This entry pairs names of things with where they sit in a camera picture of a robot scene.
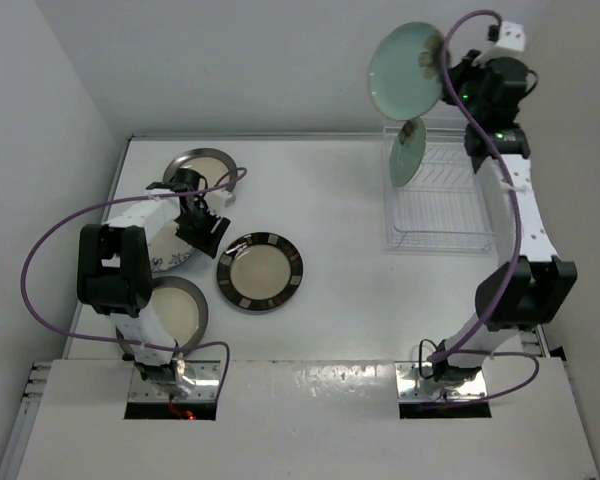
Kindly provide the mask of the teal flower plate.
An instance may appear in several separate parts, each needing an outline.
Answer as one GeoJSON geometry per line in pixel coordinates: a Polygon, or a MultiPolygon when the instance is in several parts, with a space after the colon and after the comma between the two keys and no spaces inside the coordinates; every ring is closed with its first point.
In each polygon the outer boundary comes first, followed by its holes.
{"type": "Polygon", "coordinates": [[[389,155],[389,176],[394,187],[404,187],[417,173],[426,149],[426,127],[418,117],[406,121],[389,155]]]}
{"type": "Polygon", "coordinates": [[[368,89],[385,118],[410,120],[438,103],[443,44],[442,32],[425,22],[403,24],[380,42],[369,64],[368,89]]]}

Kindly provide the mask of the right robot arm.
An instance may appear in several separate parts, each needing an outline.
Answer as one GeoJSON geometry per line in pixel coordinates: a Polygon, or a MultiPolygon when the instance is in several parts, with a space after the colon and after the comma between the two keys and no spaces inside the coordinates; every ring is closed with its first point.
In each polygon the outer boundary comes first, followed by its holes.
{"type": "Polygon", "coordinates": [[[478,50],[444,71],[443,99],[468,120],[464,147],[485,196],[499,266],[478,285],[473,316],[430,357],[436,382],[474,378],[504,343],[551,322],[577,280],[575,263],[560,259],[544,229],[529,142],[516,121],[533,74],[515,57],[478,50]]]}

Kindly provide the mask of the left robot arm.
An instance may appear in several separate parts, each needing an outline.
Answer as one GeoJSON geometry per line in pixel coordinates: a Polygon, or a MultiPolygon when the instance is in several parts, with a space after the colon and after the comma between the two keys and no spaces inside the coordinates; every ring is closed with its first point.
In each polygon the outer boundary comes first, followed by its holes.
{"type": "Polygon", "coordinates": [[[197,171],[179,169],[169,181],[151,183],[147,198],[123,214],[80,232],[79,301],[111,321],[129,345],[141,379],[172,398],[189,396],[195,377],[151,303],[149,243],[175,222],[177,238],[215,258],[230,220],[212,210],[199,191],[208,185],[197,171]]]}

